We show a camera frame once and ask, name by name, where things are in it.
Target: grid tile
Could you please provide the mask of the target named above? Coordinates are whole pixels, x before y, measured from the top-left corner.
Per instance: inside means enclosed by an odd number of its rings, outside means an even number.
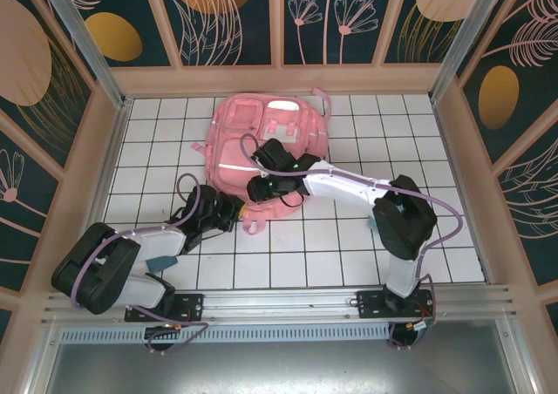
[[[323,111],[321,99],[304,98]],[[205,183],[205,158],[191,145],[203,143],[211,116],[224,100],[164,98],[134,103],[107,198],[105,222],[122,231],[160,224],[184,206],[175,181],[189,172]],[[332,112],[330,157],[336,167],[379,179],[405,174],[421,192],[450,203],[463,214],[425,95],[405,95],[405,99],[401,95],[335,95]],[[185,197],[193,186],[189,178],[181,182]],[[445,209],[435,205],[434,210],[439,224],[430,241],[439,238],[439,230],[447,234],[455,227],[455,219]],[[204,238],[218,236],[179,256],[178,264],[163,276],[177,289],[379,284],[386,279],[390,255],[378,232],[368,227],[370,213],[366,206],[308,198],[302,209],[269,222],[259,234],[246,234],[241,223],[231,234],[204,234]],[[135,268],[143,273],[146,265],[142,262]],[[483,281],[467,228],[426,254],[426,272],[435,282]]]

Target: pink backpack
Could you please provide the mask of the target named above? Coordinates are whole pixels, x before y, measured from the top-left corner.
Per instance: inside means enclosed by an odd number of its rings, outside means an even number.
[[[304,153],[325,159],[328,153],[327,123],[331,102],[319,89],[314,89],[314,94],[327,102],[325,115],[299,98],[242,93],[227,98],[213,117],[206,137],[208,183],[248,203],[243,212],[242,227],[249,234],[263,231],[266,220],[294,213],[302,205],[302,197],[292,193],[283,197],[285,203],[279,199],[261,204],[251,202],[246,186],[260,172],[242,154],[240,137],[251,132],[260,144],[275,138],[297,159]],[[249,153],[255,150],[255,144],[250,139],[246,139],[244,145]],[[202,149],[199,145],[193,145],[193,148],[198,151]]]

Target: black mounting plate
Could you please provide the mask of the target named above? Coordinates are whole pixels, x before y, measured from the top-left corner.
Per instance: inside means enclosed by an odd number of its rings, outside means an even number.
[[[188,310],[190,310],[190,322],[200,322],[203,312],[203,294],[175,294],[173,307],[166,318],[177,322],[188,321]],[[127,323],[151,323],[159,322],[155,318],[146,316],[136,309],[127,309],[124,314]]]
[[[432,314],[432,292],[430,289],[417,289],[405,299],[404,307],[399,313],[394,312],[385,303],[385,290],[372,289],[358,291],[354,307],[358,308],[360,318],[420,318],[422,311],[415,303],[419,302],[426,311]]]

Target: white tile floor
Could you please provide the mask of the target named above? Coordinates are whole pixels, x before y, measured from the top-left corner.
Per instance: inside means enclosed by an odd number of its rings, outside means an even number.
[[[302,98],[323,113],[321,99]],[[134,101],[105,222],[122,230],[167,220],[181,205],[174,192],[176,178],[190,172],[205,182],[205,161],[190,146],[205,139],[212,114],[223,99]],[[463,214],[426,95],[334,95],[331,100],[330,160],[336,166],[384,179],[409,175],[421,192],[449,202]],[[433,239],[451,231],[455,223],[443,208],[434,209],[439,223]],[[378,234],[368,229],[367,216],[366,210],[333,200],[307,199],[301,210],[271,221],[261,234],[245,234],[237,225],[231,234],[203,241],[180,256],[163,277],[177,289],[384,283],[389,253]],[[430,251],[423,271],[435,282],[483,282],[468,227]]]

